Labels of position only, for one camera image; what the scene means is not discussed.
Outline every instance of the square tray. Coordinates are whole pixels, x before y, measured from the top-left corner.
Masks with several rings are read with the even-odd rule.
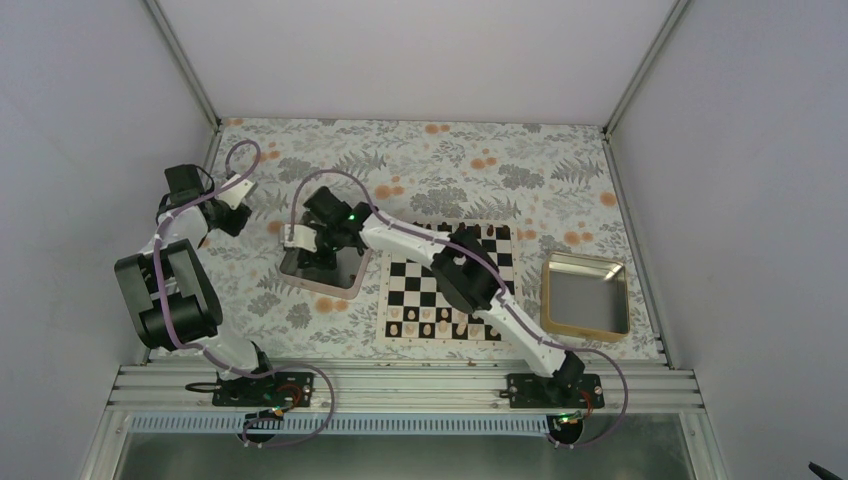
[[[630,308],[624,264],[552,253],[542,269],[542,328],[602,342],[627,336]]]

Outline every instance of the metal frame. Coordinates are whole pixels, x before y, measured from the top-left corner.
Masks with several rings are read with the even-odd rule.
[[[273,363],[281,365],[287,361],[299,359],[275,359]],[[335,432],[328,433],[360,431],[365,421],[405,419],[448,422],[434,428],[441,434],[480,434],[488,429],[495,434],[526,435],[535,434],[530,430],[537,427],[540,418],[543,418],[540,416],[571,413],[557,409],[509,409],[509,400],[500,398],[498,391],[505,388],[508,373],[529,372],[526,363],[520,360],[476,363],[466,360],[305,361],[327,372],[336,391],[338,418],[354,422],[350,425],[339,423]],[[587,356],[585,361],[587,373],[600,375],[604,384],[607,404],[605,408],[595,410],[595,414],[617,415],[623,399],[618,375],[603,359]],[[705,462],[714,457],[711,454],[709,458],[698,456],[704,452],[717,452],[716,448],[709,449],[712,440],[709,424],[705,424],[705,420],[699,420],[700,423],[689,420],[705,418],[694,372],[670,370],[662,361],[622,361],[621,366],[630,389],[628,412],[680,414],[681,419],[687,420],[686,428],[702,432],[694,439],[697,443],[687,438],[693,469],[709,472],[709,464]],[[122,461],[126,435],[134,429],[151,431],[153,428],[161,433],[185,433],[186,429],[196,433],[221,433],[215,428],[223,428],[232,433],[233,428],[237,429],[237,425],[233,424],[235,419],[255,412],[255,408],[214,407],[211,394],[188,392],[183,388],[186,383],[214,378],[214,370],[203,359],[194,356],[155,358],[154,355],[144,364],[121,367],[81,478],[112,478]],[[297,428],[306,428],[323,418],[329,410],[327,393],[326,384],[316,380],[312,407],[294,415],[295,421],[306,422]],[[489,427],[484,424],[458,427],[462,422],[474,421],[492,423]],[[385,425],[369,428],[382,429],[383,433],[387,429],[388,433],[394,434],[421,433],[404,431],[402,426],[392,427],[394,430]],[[719,471],[718,467],[713,467],[713,471]],[[697,477],[699,480],[723,478],[701,475]]]
[[[670,345],[668,329],[664,320],[664,315],[660,314],[659,304],[654,289],[651,285],[652,275],[648,271],[645,262],[645,256],[642,253],[642,247],[639,242],[639,235],[636,232],[636,226],[633,222],[633,215],[630,212],[630,203],[627,200],[627,192],[621,182],[621,176],[618,171],[618,166],[615,162],[615,155],[612,151],[612,145],[609,142],[609,136],[604,139],[604,154],[607,157],[607,165],[610,169],[610,177],[612,178],[613,189],[615,196],[618,199],[618,205],[621,208],[621,218],[624,221],[624,231],[627,234],[627,240],[630,242],[630,251],[633,253],[633,263],[636,265],[636,273],[639,276],[639,283],[642,286],[642,295],[645,296],[645,307],[648,309],[648,318],[654,332],[659,335],[658,342],[661,343],[660,351],[668,362],[668,367],[676,368],[674,363],[674,346]]]
[[[212,106],[212,102],[209,100],[206,90],[203,89],[203,84],[200,82],[197,74],[194,73],[194,68],[192,68],[191,62],[188,60],[188,56],[180,45],[177,35],[174,33],[174,29],[171,27],[171,23],[168,22],[168,17],[165,16],[165,12],[159,5],[159,1],[142,0],[142,3],[147,7],[148,12],[153,19],[153,23],[156,24],[156,27],[159,30],[162,40],[165,42],[165,45],[168,46],[168,50],[171,52],[171,57],[177,63],[177,67],[179,67],[180,73],[185,79],[189,90],[191,90],[192,96],[197,102],[197,106],[200,107],[200,110],[203,112],[203,116],[206,117],[206,121],[209,122],[213,129],[217,130],[221,123],[221,117],[218,116],[215,111],[215,107]]]
[[[110,480],[118,471],[124,443],[132,422],[132,413],[103,412],[100,425],[83,465],[82,480]]]
[[[681,413],[680,425],[697,480],[727,480],[727,472],[706,413]]]
[[[615,131],[618,123],[621,121],[621,117],[624,116],[624,112],[627,111],[630,101],[633,100],[633,96],[636,94],[636,91],[639,90],[639,87],[651,71],[654,63],[656,63],[657,57],[660,52],[662,52],[663,47],[665,47],[668,43],[675,27],[677,27],[680,23],[680,20],[683,18],[683,14],[686,13],[686,9],[691,3],[691,0],[677,0],[671,7],[662,27],[660,27],[660,31],[657,33],[654,41],[651,42],[651,46],[648,48],[648,51],[639,63],[636,73],[633,74],[633,78],[630,79],[630,83],[628,83],[627,88],[624,89],[624,94],[622,94],[621,98],[618,100],[618,104],[616,104],[615,109],[612,111],[612,115],[604,127],[604,133],[612,134],[612,132]]]
[[[325,370],[338,399],[339,413],[430,413],[492,414],[511,413],[509,400],[499,398],[509,373],[529,373],[520,360],[478,361],[375,361],[375,360],[296,360]],[[277,359],[273,363],[285,364]],[[630,388],[631,413],[703,412],[694,373],[669,370],[657,363],[621,363]],[[601,359],[586,358],[587,373],[601,376],[606,408],[597,413],[616,414],[623,391],[615,370]],[[203,359],[177,357],[152,360],[145,366],[121,367],[115,380],[107,411],[168,412],[253,412],[255,408],[214,407],[209,393],[193,393],[183,386],[191,382],[214,381],[215,373]],[[312,407],[308,413],[329,410],[329,396],[323,380],[316,379]],[[521,410],[525,414],[557,414],[557,409]]]

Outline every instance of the black and white chessboard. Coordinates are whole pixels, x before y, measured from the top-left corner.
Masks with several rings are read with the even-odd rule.
[[[516,280],[513,246],[515,228],[499,222],[474,220],[422,225],[452,232],[459,225],[472,228],[483,249],[495,261],[507,287],[520,301],[521,288]],[[377,337],[402,345],[498,346],[500,333],[483,320],[466,315],[450,306],[426,267],[396,254],[383,255]]]

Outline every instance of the table surface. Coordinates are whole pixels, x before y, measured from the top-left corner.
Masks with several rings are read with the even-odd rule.
[[[555,336],[571,346],[600,348],[616,359],[658,358],[642,288],[624,230],[597,127],[497,123],[228,119],[212,175],[239,140],[262,147],[248,199],[253,215],[241,235],[213,231],[198,256],[236,332],[270,356],[368,359],[516,359],[509,346],[399,346],[376,338],[382,253],[375,252],[359,295],[350,301],[288,286],[277,267],[279,230],[289,221],[300,180],[319,168],[340,168],[365,183],[378,206],[406,220],[506,221],[519,229],[518,263],[524,308],[537,322],[541,270],[554,251],[623,261],[628,269],[631,333],[617,343]],[[247,168],[250,147],[233,156]],[[349,180],[321,185],[355,204],[363,195]]]

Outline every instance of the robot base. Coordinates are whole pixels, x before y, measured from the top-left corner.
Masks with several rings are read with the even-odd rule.
[[[260,379],[237,378],[218,380],[212,396],[216,407],[276,408],[294,403],[294,394],[300,399],[294,407],[308,407],[312,399],[315,375],[307,372],[281,372]]]
[[[573,395],[560,402],[551,399],[546,388],[550,379],[532,373],[512,373],[507,375],[507,389],[500,393],[501,398],[509,398],[509,408],[587,408],[583,395]],[[592,408],[603,408],[604,394],[601,389],[601,377],[583,374],[577,380],[576,390],[589,394]]]

